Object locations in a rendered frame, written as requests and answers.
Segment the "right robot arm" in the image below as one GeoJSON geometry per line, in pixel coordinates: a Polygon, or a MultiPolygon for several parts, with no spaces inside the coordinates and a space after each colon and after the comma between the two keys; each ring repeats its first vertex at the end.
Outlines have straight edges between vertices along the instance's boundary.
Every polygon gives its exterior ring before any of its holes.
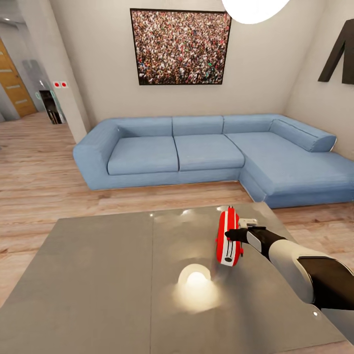
{"type": "Polygon", "coordinates": [[[314,304],[354,345],[354,272],[330,255],[257,227],[254,219],[239,219],[229,229],[231,241],[249,243],[279,270],[298,297],[314,304]]]}

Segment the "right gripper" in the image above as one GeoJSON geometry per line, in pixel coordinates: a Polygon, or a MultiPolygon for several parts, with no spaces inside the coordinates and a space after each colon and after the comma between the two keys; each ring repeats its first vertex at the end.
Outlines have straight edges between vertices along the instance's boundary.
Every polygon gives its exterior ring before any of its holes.
{"type": "Polygon", "coordinates": [[[229,231],[225,232],[225,236],[229,237],[231,241],[240,241],[244,242],[242,233],[245,231],[245,229],[229,229],[229,231]]]}

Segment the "radio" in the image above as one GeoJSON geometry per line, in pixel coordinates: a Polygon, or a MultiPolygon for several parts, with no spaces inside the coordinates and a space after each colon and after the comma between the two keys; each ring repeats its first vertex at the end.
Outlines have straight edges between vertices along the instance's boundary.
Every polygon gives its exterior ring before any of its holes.
{"type": "Polygon", "coordinates": [[[239,255],[243,257],[242,242],[231,241],[225,236],[225,232],[229,229],[239,229],[239,216],[235,213],[235,209],[228,208],[228,211],[222,212],[219,219],[219,229],[216,244],[217,260],[224,265],[235,266],[238,262],[239,255]]]}

